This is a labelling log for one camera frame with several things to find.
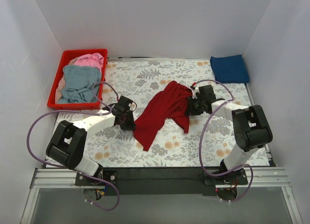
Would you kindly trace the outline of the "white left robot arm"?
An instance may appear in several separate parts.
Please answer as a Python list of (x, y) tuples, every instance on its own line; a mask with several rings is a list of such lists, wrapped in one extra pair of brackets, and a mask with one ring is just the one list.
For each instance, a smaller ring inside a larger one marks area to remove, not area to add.
[(121, 96), (111, 108), (104, 107), (95, 115), (74, 122), (61, 121), (47, 146), (46, 155), (67, 169), (86, 174), (86, 179), (92, 185), (110, 179), (99, 163), (84, 154), (85, 143), (89, 137), (113, 126), (134, 130), (134, 104), (133, 100)]

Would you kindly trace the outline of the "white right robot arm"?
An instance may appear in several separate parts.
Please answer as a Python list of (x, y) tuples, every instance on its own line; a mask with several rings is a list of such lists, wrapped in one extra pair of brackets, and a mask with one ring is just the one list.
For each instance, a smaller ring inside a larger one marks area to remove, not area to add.
[(217, 98), (212, 85), (191, 86), (186, 115), (201, 115), (204, 112), (232, 122), (235, 145), (220, 163), (219, 169), (209, 172), (202, 168), (204, 181), (220, 181), (230, 184), (244, 177), (248, 159), (273, 140), (273, 134), (263, 108), (260, 105), (243, 106), (223, 98)]

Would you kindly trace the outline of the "red t shirt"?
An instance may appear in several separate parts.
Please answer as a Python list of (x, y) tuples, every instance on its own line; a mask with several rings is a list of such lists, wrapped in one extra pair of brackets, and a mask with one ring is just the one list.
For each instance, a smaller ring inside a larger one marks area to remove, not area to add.
[(190, 88), (171, 81), (163, 91), (157, 93), (143, 113), (136, 119), (134, 138), (148, 151), (166, 119), (172, 119), (184, 133), (189, 132), (189, 117), (185, 115)]

